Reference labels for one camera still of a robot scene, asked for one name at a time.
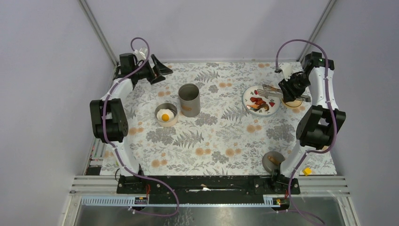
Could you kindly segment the metal food tongs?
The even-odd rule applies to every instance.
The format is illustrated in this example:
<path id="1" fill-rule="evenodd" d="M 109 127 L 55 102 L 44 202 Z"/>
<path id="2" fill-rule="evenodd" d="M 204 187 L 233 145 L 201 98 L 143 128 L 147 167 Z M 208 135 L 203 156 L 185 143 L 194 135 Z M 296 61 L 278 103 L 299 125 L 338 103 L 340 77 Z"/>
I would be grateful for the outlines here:
<path id="1" fill-rule="evenodd" d="M 308 95 L 300 95 L 298 97 L 290 96 L 288 94 L 284 94 L 282 90 L 266 84 L 263 84 L 261 88 L 256 89 L 256 91 L 259 96 L 278 97 L 283 99 L 284 102 L 293 102 L 295 100 L 311 102 L 311 97 Z"/>

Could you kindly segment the red toy bacon pieces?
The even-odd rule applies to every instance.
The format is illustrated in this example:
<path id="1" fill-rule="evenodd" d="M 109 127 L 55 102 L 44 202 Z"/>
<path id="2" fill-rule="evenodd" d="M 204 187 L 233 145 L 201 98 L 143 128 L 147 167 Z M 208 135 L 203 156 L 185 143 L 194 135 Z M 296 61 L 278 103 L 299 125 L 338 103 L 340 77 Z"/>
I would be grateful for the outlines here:
<path id="1" fill-rule="evenodd" d="M 251 97 L 250 101 L 252 102 L 252 105 L 257 105 L 257 106 L 266 104 L 266 102 L 263 101 L 263 99 L 259 98 L 259 97 Z"/>

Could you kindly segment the grey cylindrical lunch container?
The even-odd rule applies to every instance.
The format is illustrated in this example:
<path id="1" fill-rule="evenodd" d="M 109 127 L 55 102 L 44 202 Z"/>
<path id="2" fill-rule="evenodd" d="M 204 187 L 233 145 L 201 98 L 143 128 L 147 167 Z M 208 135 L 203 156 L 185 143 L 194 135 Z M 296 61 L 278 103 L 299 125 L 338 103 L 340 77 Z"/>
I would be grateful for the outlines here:
<path id="1" fill-rule="evenodd" d="M 200 90 L 192 83 L 179 88 L 178 97 L 181 111 L 186 117 L 196 117 L 200 113 Z"/>

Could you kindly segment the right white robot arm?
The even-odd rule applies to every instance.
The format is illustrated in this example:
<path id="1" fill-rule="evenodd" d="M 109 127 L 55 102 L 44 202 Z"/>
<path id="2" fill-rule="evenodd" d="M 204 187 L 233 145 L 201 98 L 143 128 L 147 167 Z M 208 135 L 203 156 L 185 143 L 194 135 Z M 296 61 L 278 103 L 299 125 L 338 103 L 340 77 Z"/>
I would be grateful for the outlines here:
<path id="1" fill-rule="evenodd" d="M 302 68 L 279 83 L 284 102 L 311 100 L 311 107 L 298 123 L 294 150 L 279 167 L 280 173 L 288 178 L 298 174 L 310 156 L 322 154 L 325 146 L 332 147 L 346 120 L 346 113 L 335 102 L 333 60 L 311 52 L 305 56 Z"/>

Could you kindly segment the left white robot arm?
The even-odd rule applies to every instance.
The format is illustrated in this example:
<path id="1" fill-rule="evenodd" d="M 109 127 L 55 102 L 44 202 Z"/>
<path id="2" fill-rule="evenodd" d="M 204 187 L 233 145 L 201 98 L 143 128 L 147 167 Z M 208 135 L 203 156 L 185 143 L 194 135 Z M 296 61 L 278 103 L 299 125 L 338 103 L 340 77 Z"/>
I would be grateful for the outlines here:
<path id="1" fill-rule="evenodd" d="M 129 126 L 123 101 L 139 80 L 155 84 L 173 73 L 154 54 L 150 55 L 150 59 L 152 63 L 148 59 L 139 60 L 134 53 L 121 54 L 110 89 L 101 99 L 92 100 L 89 104 L 94 137 L 112 149 L 121 175 L 131 177 L 128 188 L 136 194 L 145 190 L 146 181 L 139 161 L 127 144 Z"/>

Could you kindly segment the toy fried egg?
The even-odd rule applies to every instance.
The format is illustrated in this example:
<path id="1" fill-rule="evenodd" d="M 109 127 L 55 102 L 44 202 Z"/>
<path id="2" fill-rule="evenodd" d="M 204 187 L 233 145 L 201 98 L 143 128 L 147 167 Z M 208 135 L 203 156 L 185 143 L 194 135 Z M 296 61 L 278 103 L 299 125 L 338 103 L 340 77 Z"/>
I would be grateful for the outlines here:
<path id="1" fill-rule="evenodd" d="M 169 122 L 174 119 L 175 115 L 170 109 L 159 109 L 156 117 L 161 122 Z"/>

